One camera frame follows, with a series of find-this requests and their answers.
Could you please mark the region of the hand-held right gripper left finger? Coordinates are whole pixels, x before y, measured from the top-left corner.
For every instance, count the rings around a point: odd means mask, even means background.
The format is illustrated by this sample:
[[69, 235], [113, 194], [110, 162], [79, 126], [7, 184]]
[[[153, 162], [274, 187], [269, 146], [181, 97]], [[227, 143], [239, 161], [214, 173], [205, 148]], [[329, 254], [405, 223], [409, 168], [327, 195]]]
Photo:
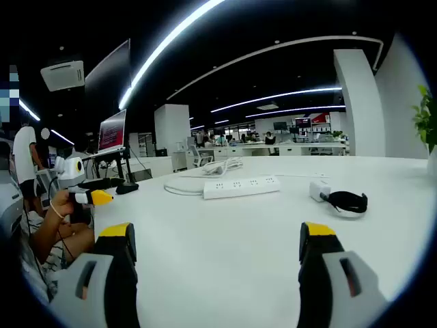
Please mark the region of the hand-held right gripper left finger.
[[105, 228], [94, 253], [81, 254], [59, 273], [50, 303], [62, 327], [139, 327], [135, 228]]

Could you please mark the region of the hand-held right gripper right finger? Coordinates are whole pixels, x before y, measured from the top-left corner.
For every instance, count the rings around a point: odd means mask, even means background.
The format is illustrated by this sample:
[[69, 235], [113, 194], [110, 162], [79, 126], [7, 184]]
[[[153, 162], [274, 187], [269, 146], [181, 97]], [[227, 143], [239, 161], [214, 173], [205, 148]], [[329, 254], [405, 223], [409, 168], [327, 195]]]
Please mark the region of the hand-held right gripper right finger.
[[328, 226], [302, 223], [299, 261], [299, 327], [369, 327], [389, 306], [373, 269]]

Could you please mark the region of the person's left hand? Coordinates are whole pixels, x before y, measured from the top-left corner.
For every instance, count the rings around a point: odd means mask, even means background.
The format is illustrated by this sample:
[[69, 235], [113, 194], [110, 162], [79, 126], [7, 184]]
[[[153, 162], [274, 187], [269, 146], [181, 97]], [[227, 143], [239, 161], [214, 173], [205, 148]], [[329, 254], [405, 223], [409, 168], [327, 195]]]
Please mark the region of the person's left hand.
[[67, 216], [70, 216], [74, 223], [81, 222], [83, 205], [78, 204], [73, 199], [73, 192], [67, 189], [61, 189], [56, 192], [55, 196], [50, 200], [50, 215], [57, 215], [59, 220], [63, 221]]

